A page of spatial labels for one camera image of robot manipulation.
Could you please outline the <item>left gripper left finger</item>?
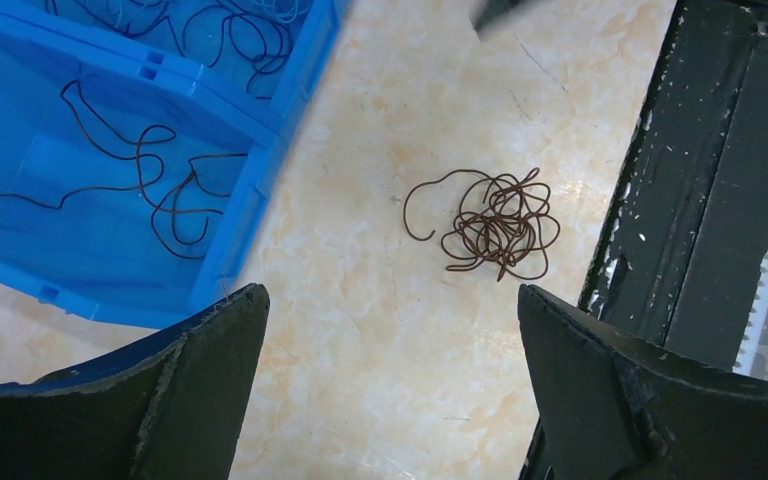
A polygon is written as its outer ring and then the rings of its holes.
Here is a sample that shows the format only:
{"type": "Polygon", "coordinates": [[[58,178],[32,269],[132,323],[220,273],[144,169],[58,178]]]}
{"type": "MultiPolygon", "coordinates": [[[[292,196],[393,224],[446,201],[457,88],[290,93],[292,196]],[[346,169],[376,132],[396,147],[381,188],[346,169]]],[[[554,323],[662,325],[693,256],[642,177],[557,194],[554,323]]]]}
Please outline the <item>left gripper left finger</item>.
{"type": "Polygon", "coordinates": [[[0,479],[225,479],[270,298],[249,284],[175,325],[0,384],[0,479]]]}

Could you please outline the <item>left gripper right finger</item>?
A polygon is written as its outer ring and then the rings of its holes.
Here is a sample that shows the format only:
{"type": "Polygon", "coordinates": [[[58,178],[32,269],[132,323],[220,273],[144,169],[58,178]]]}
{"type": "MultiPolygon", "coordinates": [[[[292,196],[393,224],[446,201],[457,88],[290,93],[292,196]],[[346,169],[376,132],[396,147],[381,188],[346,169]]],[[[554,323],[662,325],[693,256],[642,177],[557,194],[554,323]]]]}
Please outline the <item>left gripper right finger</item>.
{"type": "Polygon", "coordinates": [[[703,365],[535,285],[525,358],[557,479],[768,479],[768,381],[703,365]]]}

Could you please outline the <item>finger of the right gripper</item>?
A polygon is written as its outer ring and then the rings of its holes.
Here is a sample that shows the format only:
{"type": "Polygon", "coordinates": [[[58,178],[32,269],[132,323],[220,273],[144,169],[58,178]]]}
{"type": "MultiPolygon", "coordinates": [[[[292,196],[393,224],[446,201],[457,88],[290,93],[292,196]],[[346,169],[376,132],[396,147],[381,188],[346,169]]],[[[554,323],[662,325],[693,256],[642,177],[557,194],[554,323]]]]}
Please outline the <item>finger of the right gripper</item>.
{"type": "Polygon", "coordinates": [[[492,25],[523,8],[528,0],[484,0],[479,3],[471,17],[475,31],[484,31],[492,25]]]}

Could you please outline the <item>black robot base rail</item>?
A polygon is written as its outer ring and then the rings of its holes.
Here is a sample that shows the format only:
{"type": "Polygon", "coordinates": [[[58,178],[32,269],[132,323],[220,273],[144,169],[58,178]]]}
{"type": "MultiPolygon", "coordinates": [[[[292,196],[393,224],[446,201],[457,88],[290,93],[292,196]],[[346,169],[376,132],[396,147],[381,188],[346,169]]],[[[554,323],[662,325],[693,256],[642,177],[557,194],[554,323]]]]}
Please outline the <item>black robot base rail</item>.
{"type": "Polygon", "coordinates": [[[767,248],[768,1],[680,1],[578,305],[728,370],[767,248]]]}

